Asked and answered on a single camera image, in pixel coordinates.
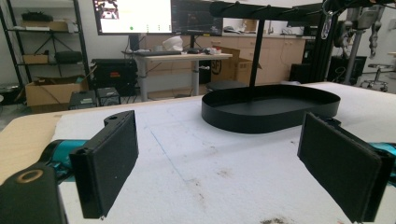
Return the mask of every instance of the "standing desk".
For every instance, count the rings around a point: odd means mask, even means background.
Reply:
[[[205,60],[223,60],[232,57],[232,54],[180,54],[180,55],[163,55],[163,56],[135,56],[138,67],[138,82],[140,86],[140,94],[142,102],[146,102],[148,99],[148,76],[146,65],[147,63],[171,63],[171,62],[194,62],[194,67],[191,71],[191,85],[192,85],[192,95],[196,96],[199,92],[199,61]]]
[[[335,83],[307,86],[341,97],[335,118],[347,131],[367,142],[396,141],[395,94]],[[91,138],[105,117],[132,109],[140,151],[135,168],[104,221],[83,219],[75,183],[63,182],[70,223],[350,223],[298,159],[301,126],[263,134],[226,132],[202,120],[201,100],[14,119],[0,133],[0,183],[38,160],[51,140]],[[395,209],[396,188],[387,186],[375,223],[394,224]]]

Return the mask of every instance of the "shelving unit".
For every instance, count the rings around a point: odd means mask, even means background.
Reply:
[[[4,8],[0,6],[0,20],[3,25],[3,30],[6,36],[6,41],[8,45],[9,52],[11,54],[11,59],[15,67],[16,75],[18,77],[18,81],[21,87],[24,87],[29,82],[32,82],[32,73],[31,66],[42,66],[45,69],[45,66],[57,66],[59,76],[63,75],[62,71],[63,65],[79,65],[83,67],[84,75],[89,74],[90,68],[88,65],[88,57],[85,47],[84,34],[81,24],[81,17],[79,13],[78,0],[7,0],[5,2]],[[47,10],[70,10],[72,9],[75,12],[75,29],[72,33],[68,31],[37,31],[37,30],[25,30],[17,27],[21,27],[20,24],[17,23],[15,10],[35,10],[35,11],[43,11],[43,9]],[[78,46],[74,44],[73,46],[66,45],[59,37],[63,39],[78,39]],[[28,41],[29,43],[35,41],[40,45],[40,47],[36,49],[28,49]],[[37,54],[44,47],[48,47],[48,44],[51,43],[50,47],[52,50],[51,53],[59,52],[60,45],[66,50],[75,50],[80,51],[82,60],[78,63],[57,63],[55,61],[49,61],[48,63],[25,63],[22,59],[22,55],[25,54]]]

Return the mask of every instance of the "floor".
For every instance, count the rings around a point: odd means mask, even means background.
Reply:
[[[358,80],[357,88],[363,80],[373,80],[375,78],[375,74],[363,74]],[[388,93],[396,94],[396,77],[392,77],[391,74],[384,73],[381,75],[380,80],[388,82]],[[379,90],[381,86],[374,86],[373,90]],[[205,94],[206,89],[205,85],[200,86],[200,94]],[[170,91],[157,91],[151,92],[148,95],[148,99],[150,101],[156,100],[164,100],[164,99],[173,99],[177,97],[188,97],[191,94],[191,88],[185,89],[176,89]],[[136,97],[122,97],[122,104],[134,104],[141,102],[139,94]],[[26,105],[1,105],[0,103],[0,132],[15,118],[31,115],[31,109]]]

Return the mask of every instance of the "black oval tray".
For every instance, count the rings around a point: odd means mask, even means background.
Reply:
[[[202,99],[202,118],[234,133],[270,133],[303,123],[305,111],[337,114],[341,98],[292,85],[268,85],[212,91]]]

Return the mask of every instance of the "desk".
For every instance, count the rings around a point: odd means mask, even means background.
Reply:
[[[192,69],[191,75],[191,83],[192,83],[192,95],[198,95],[199,91],[199,61],[204,60],[223,60],[232,57],[232,54],[215,54],[215,55],[207,55],[207,54],[185,54],[185,55],[163,55],[163,56],[150,56],[150,57],[142,57],[135,56],[138,67],[138,76],[139,76],[139,86],[140,86],[140,94],[142,98],[142,102],[146,102],[148,99],[148,86],[147,86],[147,71],[146,71],[146,63],[171,63],[171,62],[183,62],[190,61],[194,62],[194,67]]]
[[[347,131],[367,142],[396,141],[395,94],[335,83],[308,86],[341,97],[335,118]],[[202,120],[201,99],[14,119],[0,133],[0,183],[35,162],[52,138],[88,139],[103,127],[103,118],[133,109],[140,154],[118,199],[103,222],[83,219],[75,184],[63,182],[70,223],[350,223],[298,159],[301,126],[225,132]],[[396,188],[387,186],[375,223],[394,224],[395,208]]]

